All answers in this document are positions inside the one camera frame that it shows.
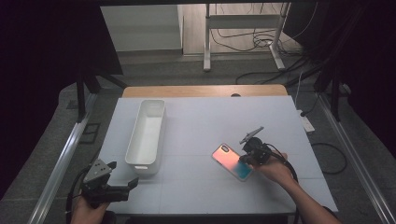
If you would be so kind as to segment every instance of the floor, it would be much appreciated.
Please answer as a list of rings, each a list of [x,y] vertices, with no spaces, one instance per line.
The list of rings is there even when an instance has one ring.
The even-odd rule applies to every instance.
[[[252,3],[252,4],[211,4],[210,15],[273,15],[279,14],[281,3]],[[204,53],[205,43],[205,5],[183,5],[184,28],[183,28],[183,53],[195,55]],[[255,48],[253,44],[253,33],[259,35],[257,38],[270,38],[274,29],[221,29],[212,30],[210,33],[210,48],[213,53],[237,53],[269,51],[265,46],[267,42],[262,41]],[[300,49],[300,46],[287,35],[281,34],[280,40],[287,49]]]

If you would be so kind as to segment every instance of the human arm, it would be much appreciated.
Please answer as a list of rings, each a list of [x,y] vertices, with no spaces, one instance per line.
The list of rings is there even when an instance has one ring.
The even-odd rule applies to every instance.
[[[92,208],[82,197],[78,201],[73,211],[72,224],[100,224],[109,203],[101,203],[99,207]]]
[[[282,155],[285,159],[287,158],[287,154],[282,153]],[[271,157],[264,165],[254,168],[278,183],[290,195],[305,223],[341,223],[301,188],[298,182],[292,178],[289,168],[277,158]]]

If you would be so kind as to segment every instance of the human hand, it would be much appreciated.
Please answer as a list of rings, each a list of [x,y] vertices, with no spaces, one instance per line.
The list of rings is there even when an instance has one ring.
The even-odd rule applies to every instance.
[[[72,224],[100,224],[109,203],[101,203],[99,207],[92,208],[84,197],[79,196],[73,211]]]
[[[288,159],[288,154],[282,153],[282,156],[286,160]],[[278,183],[281,186],[286,184],[288,181],[293,180],[289,168],[274,156],[271,156],[267,163],[263,165],[255,165],[253,168],[256,171],[262,172],[268,179]]]

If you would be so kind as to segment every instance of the smartphone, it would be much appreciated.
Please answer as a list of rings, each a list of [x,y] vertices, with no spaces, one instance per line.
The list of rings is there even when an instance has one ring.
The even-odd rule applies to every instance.
[[[240,181],[247,180],[253,172],[253,169],[249,165],[239,161],[240,156],[238,153],[226,144],[221,144],[213,152],[212,157]]]

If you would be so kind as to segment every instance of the cable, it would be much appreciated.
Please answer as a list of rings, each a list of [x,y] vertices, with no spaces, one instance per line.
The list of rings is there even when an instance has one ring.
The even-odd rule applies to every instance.
[[[288,41],[294,39],[295,37],[301,35],[301,34],[309,27],[309,25],[311,24],[312,20],[313,20],[314,17],[315,17],[315,13],[317,12],[317,8],[318,8],[318,2],[315,4],[314,12],[312,13],[311,19],[309,20],[309,22],[308,22],[308,24],[305,26],[305,28],[304,28],[299,34],[295,35],[294,37],[291,37],[290,39],[286,40],[285,42],[288,42]]]
[[[254,32],[251,32],[251,33],[243,33],[243,34],[240,34],[240,35],[222,35],[222,34],[219,32],[219,29],[217,29],[217,30],[218,30],[219,36],[221,36],[221,37],[223,37],[223,38],[236,37],[236,36],[242,36],[242,35],[262,34],[262,33],[268,33],[268,32],[273,32],[273,31],[274,31],[274,30],[267,30],[267,31],[259,31],[259,32],[257,32],[257,33],[254,33]]]
[[[70,223],[72,220],[72,202],[73,202],[73,198],[75,198],[74,196],[74,190],[76,188],[76,184],[78,182],[78,180],[81,178],[82,175],[85,175],[86,173],[88,173],[88,171],[90,171],[91,166],[87,166],[84,169],[82,169],[78,175],[76,176],[75,180],[73,181],[72,187],[69,191],[69,193],[67,194],[67,200],[66,200],[66,223]]]
[[[269,38],[261,39],[261,38],[259,38],[260,36],[269,36],[269,37],[274,38],[273,35],[263,35],[263,34],[253,35],[253,45],[257,48],[266,48],[266,47],[270,46],[271,43],[273,42],[272,38],[271,39],[269,39]],[[261,46],[260,43],[263,41],[265,41],[265,45]]]
[[[250,10],[247,12],[247,14],[248,14],[251,10],[253,10],[253,13],[254,13],[254,6],[253,6],[253,3],[250,3]]]
[[[312,110],[314,110],[314,108],[317,105],[318,99],[319,99],[321,94],[322,94],[322,91],[318,94],[317,99],[315,100],[314,105],[312,105],[311,109],[309,109],[308,111],[301,112],[301,114],[300,114],[301,117],[305,117],[307,114],[311,113]]]
[[[285,48],[283,47],[283,42],[282,42],[280,39],[277,41],[277,46],[278,46],[278,52],[279,52],[280,54],[283,54],[283,55],[288,55],[288,56],[305,56],[305,54],[308,55],[307,53],[309,53],[309,51],[303,50],[303,49],[301,49],[301,50],[295,50],[295,51],[292,51],[292,52],[287,51],[287,50],[285,50]]]
[[[262,3],[262,7],[260,8],[260,12],[259,12],[259,14],[262,14],[262,9],[264,8],[264,3]],[[254,28],[254,30],[253,30],[253,39],[252,39],[252,41],[253,41],[253,46],[255,46],[256,48],[265,48],[265,47],[268,47],[269,46],[269,44],[268,43],[265,43],[265,45],[264,46],[260,46],[260,43],[262,42],[260,39],[257,39],[257,37],[258,36],[260,36],[260,35],[256,35],[257,33],[256,33],[256,28]]]
[[[271,4],[271,7],[272,7],[272,9],[274,10],[274,12],[277,13],[276,10],[275,10],[275,8],[274,8],[274,5],[273,5],[272,3],[270,3],[270,4]]]
[[[341,156],[343,157],[343,159],[344,159],[344,165],[343,165],[343,167],[340,170],[335,171],[335,172],[328,172],[328,171],[323,171],[322,170],[323,174],[325,174],[325,175],[338,175],[338,174],[341,174],[343,171],[345,171],[345,169],[347,168],[347,156],[344,154],[344,152],[342,152],[338,147],[335,147],[334,145],[329,144],[329,143],[314,143],[314,144],[311,144],[311,147],[315,147],[315,146],[331,147],[334,150],[338,151],[341,154]]]
[[[326,50],[326,48],[325,48],[326,45],[328,45],[329,42],[330,42],[330,43],[333,42],[333,36],[336,35],[337,32],[339,32],[339,31],[341,30],[341,28],[344,27],[344,25],[347,23],[347,21],[348,21],[349,19],[352,18],[352,16],[353,16],[353,13],[346,14],[346,15],[344,16],[344,18],[341,19],[340,24],[338,24],[338,26],[336,26],[335,28],[332,29],[332,32],[331,32],[330,34],[327,35],[326,39],[325,39],[324,41],[322,41],[322,43],[316,45],[315,47],[313,47],[312,49],[306,51],[305,53],[312,53],[312,52],[315,52],[317,49],[322,48],[322,50],[321,50],[319,53],[317,53],[317,55],[322,54],[323,51]]]
[[[267,155],[269,154],[270,156],[273,156],[273,157],[277,158],[278,160],[280,160],[286,167],[288,167],[288,169],[291,172],[291,175],[292,175],[293,179],[298,183],[297,173],[295,172],[293,166],[291,165],[291,163],[288,160],[286,160],[285,157],[283,157],[282,153],[280,153],[280,151],[276,147],[274,147],[273,145],[268,144],[268,143],[263,143],[262,140],[260,138],[257,138],[257,137],[250,138],[247,141],[247,143],[245,144],[243,150],[245,150],[246,146],[248,147],[247,153],[248,153],[248,151],[252,152],[252,154],[248,154],[248,155],[252,156],[253,160],[256,160],[256,162],[264,162],[264,163],[266,163],[266,161],[260,161],[260,160],[254,159],[255,156],[259,156],[257,154],[258,151],[259,151],[259,154],[260,154],[260,151],[262,152],[262,155],[260,156],[260,158],[263,159],[263,160],[268,160],[269,159],[269,157],[266,157],[265,154],[267,154]],[[270,146],[278,154],[275,153],[273,150],[271,150],[271,148],[264,147],[264,146]],[[296,211],[294,213],[293,224],[297,224],[299,218],[300,218],[300,211],[296,207]]]
[[[279,13],[281,13],[282,12],[282,10],[283,10],[283,5],[284,5],[285,3],[282,3],[282,7],[280,8],[280,11],[279,11]]]
[[[301,70],[300,76],[299,76],[299,78],[298,78],[297,93],[296,93],[296,97],[294,98],[294,104],[296,105],[296,109],[297,109],[297,97],[298,97],[298,92],[300,91],[301,76],[303,75],[303,71],[304,71],[304,69]]]
[[[253,50],[253,49],[256,48],[256,47],[253,47],[253,48],[251,48],[251,49],[236,49],[236,48],[233,48],[233,47],[231,47],[231,46],[228,46],[228,45],[219,43],[219,42],[215,39],[215,37],[213,36],[212,30],[210,30],[210,34],[212,34],[213,41],[214,41],[216,44],[221,45],[221,46],[223,46],[223,47],[225,47],[225,48],[228,48],[228,49],[233,49],[233,50],[236,50],[236,51],[246,52],[246,51],[251,51],[251,50]]]
[[[77,198],[77,197],[79,197],[79,196],[81,196],[82,194],[78,194],[78,195],[76,195],[76,196],[73,196],[73,199],[75,199],[75,198]]]
[[[304,61],[302,64],[300,64],[300,65],[298,65],[297,67],[294,68],[294,66],[295,66],[297,63],[299,63],[302,59],[305,59],[305,61]],[[287,68],[285,71],[282,71],[282,72],[250,72],[250,73],[245,73],[245,74],[243,74],[243,75],[241,75],[241,76],[239,76],[239,77],[237,77],[237,78],[235,79],[235,85],[238,85],[238,80],[239,80],[240,78],[246,77],[246,76],[249,76],[249,75],[257,75],[257,74],[277,74],[275,77],[271,77],[271,78],[269,78],[269,79],[261,80],[261,81],[258,81],[258,82],[255,83],[255,84],[265,84],[265,83],[267,83],[267,82],[269,82],[269,81],[272,81],[272,80],[275,80],[275,79],[281,77],[282,75],[284,75],[284,74],[286,74],[286,73],[288,73],[288,72],[290,72],[290,71],[294,71],[294,70],[298,69],[299,67],[303,66],[307,61],[308,61],[307,58],[301,57],[301,58],[299,58],[296,62],[294,62],[294,64],[292,64],[289,68]]]

